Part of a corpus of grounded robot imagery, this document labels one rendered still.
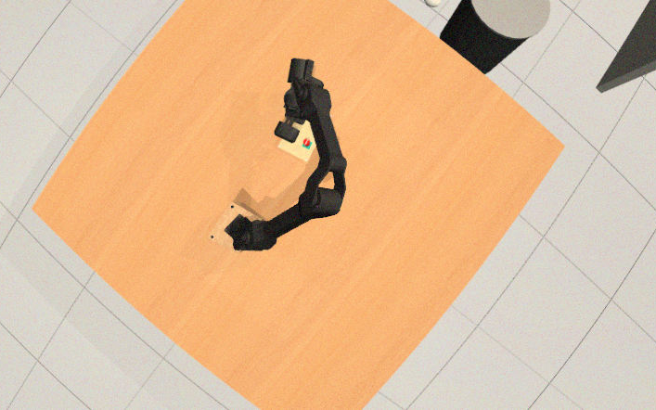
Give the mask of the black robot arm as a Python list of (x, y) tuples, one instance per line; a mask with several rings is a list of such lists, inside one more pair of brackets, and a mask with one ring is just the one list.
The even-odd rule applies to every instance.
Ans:
[[(284, 94), (284, 103), (286, 116), (310, 123), (320, 158), (317, 168), (308, 178), (298, 203), (270, 221), (251, 222), (238, 214), (224, 229), (234, 240), (234, 250), (270, 250), (276, 245), (278, 237), (312, 219), (336, 215), (341, 210), (346, 191), (344, 174), (347, 160), (342, 155), (330, 118), (330, 93), (312, 83), (314, 65), (315, 62), (310, 58), (291, 60), (287, 79), (290, 89)], [(319, 187), (328, 172), (333, 172), (333, 189)]]

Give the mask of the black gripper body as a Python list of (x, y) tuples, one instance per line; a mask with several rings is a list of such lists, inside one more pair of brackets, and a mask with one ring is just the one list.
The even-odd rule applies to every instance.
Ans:
[[(320, 85), (322, 88), (324, 87), (323, 82), (320, 80), (316, 79), (315, 77), (312, 76), (312, 83)], [(290, 121), (289, 121), (290, 120)], [(303, 119), (302, 119), (303, 120)], [(279, 122), (277, 124), (277, 127), (274, 131), (275, 135), (286, 140), (287, 142), (293, 144), (295, 143), (298, 135), (299, 135), (299, 130), (294, 128), (292, 125), (294, 122), (301, 123), (301, 119), (295, 118), (295, 117), (289, 117), (285, 120), (285, 122)], [(289, 124), (288, 124), (289, 122)]]

